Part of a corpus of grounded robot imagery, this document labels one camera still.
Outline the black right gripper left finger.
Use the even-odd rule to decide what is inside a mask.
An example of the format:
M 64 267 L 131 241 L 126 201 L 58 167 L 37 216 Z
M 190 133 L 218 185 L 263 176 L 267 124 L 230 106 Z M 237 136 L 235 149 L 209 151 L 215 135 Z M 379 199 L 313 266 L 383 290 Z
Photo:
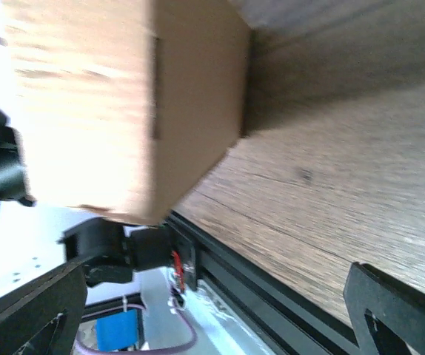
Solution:
M 79 261 L 0 297 L 0 354 L 70 354 L 86 298 Z

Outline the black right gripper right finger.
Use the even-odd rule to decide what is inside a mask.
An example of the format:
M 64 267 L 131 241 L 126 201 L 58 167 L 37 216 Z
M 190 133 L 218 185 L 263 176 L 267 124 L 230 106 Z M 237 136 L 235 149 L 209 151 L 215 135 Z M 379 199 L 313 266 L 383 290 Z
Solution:
M 362 354 L 425 354 L 425 294 L 368 263 L 353 263 L 344 300 Z

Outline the small brown cardboard box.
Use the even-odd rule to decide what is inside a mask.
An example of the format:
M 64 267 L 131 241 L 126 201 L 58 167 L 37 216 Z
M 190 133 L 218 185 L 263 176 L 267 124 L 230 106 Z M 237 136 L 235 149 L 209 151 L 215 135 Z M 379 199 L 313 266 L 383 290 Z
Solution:
M 28 195 L 154 225 L 239 139 L 228 1 L 4 1 Z

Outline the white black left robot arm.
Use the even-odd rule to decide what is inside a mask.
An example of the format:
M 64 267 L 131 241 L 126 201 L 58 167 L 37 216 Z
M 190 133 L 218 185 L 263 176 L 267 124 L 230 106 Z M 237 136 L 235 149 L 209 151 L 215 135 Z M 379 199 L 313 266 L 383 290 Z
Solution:
M 16 149 L 15 132 L 0 111 L 0 202 L 31 207 L 24 170 Z M 127 283 L 134 271 L 167 265 L 173 250 L 163 228 L 135 230 L 126 236 L 121 224 L 100 217 L 68 229 L 61 241 L 67 262 L 0 298 L 0 322 L 41 319 L 79 320 L 87 288 L 100 283 Z

